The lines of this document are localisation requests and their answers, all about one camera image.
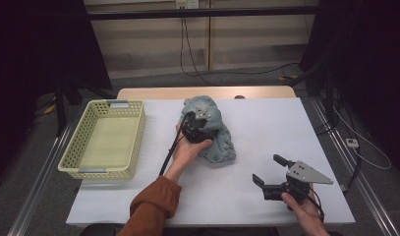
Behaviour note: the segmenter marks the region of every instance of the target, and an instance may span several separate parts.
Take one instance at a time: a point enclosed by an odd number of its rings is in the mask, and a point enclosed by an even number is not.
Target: white tabletop surface
[[[183,174],[176,215],[169,226],[274,226],[296,223],[283,202],[265,201],[252,174],[265,184],[285,182],[274,154],[306,164],[334,181],[315,184],[325,223],[355,222],[299,98],[214,99],[232,135],[237,158],[211,164],[198,158]],[[67,223],[125,223],[132,199],[158,175],[175,139],[183,100],[145,100],[146,123],[136,174],[130,181],[84,180]]]

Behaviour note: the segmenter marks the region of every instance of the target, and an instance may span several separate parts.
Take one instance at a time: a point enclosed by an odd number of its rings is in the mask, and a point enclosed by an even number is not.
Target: hand
[[[314,198],[314,193],[310,192],[309,196]],[[298,223],[307,236],[329,235],[319,218],[318,209],[309,200],[305,199],[302,205],[299,205],[295,199],[288,193],[282,193],[282,200],[295,213]]]
[[[196,159],[200,150],[212,144],[212,140],[204,140],[199,144],[191,144],[185,137],[183,138],[182,133],[179,135],[178,140],[179,143],[175,147],[172,155],[173,162],[163,175],[175,183],[178,183],[182,172]]]

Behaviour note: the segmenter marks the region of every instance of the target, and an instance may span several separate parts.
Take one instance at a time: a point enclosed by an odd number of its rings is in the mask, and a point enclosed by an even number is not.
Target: brown jacket
[[[130,219],[118,236],[161,235],[165,219],[175,215],[181,186],[159,176],[130,204]]]

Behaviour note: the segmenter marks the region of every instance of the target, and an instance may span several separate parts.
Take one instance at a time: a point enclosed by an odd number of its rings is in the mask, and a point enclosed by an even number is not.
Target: white wall
[[[85,2],[89,12],[176,8],[175,1],[163,0]],[[200,8],[316,4],[315,0],[200,0]],[[186,19],[190,45],[199,70],[270,66],[299,61],[313,21],[314,16]],[[181,72],[181,19],[93,21],[92,25],[111,79]],[[193,71],[187,41],[184,43],[184,68]]]

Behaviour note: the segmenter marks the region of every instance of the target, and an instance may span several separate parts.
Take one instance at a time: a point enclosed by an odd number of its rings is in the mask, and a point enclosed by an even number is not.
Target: person
[[[212,144],[212,140],[204,140],[199,144],[191,144],[181,136],[172,155],[173,161],[163,176],[143,189],[130,204],[131,217],[118,236],[161,235],[165,220],[175,215],[182,187],[178,181],[184,170],[196,159],[203,148]],[[282,199],[294,212],[298,223],[306,235],[328,235],[318,217],[318,211],[307,200],[299,205],[287,193]]]

